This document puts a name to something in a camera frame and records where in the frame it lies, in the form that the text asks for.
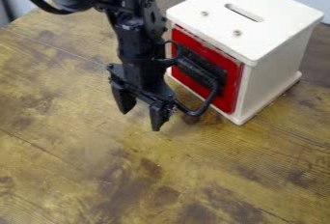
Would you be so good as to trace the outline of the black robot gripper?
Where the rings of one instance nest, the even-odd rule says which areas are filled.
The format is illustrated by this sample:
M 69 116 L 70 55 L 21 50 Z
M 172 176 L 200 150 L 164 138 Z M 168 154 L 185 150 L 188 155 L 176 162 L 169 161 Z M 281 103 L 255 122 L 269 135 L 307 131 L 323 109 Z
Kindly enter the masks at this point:
M 153 131 L 168 121 L 175 93 L 165 84 L 165 26 L 148 28 L 144 22 L 112 24 L 117 38 L 120 64 L 109 64 L 112 95 L 126 114 L 140 99 L 149 105 Z

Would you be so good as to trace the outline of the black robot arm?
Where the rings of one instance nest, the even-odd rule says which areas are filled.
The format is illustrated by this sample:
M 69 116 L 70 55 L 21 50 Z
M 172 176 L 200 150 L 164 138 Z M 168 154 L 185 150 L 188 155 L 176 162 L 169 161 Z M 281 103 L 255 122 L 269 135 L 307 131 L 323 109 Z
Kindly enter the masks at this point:
M 113 99 L 122 113 L 136 102 L 149 105 L 150 127 L 157 131 L 175 108 L 175 94 L 165 75 L 165 17 L 156 0 L 29 0 L 50 14 L 73 14 L 88 9 L 105 13 L 117 38 L 120 62 L 109 64 Z

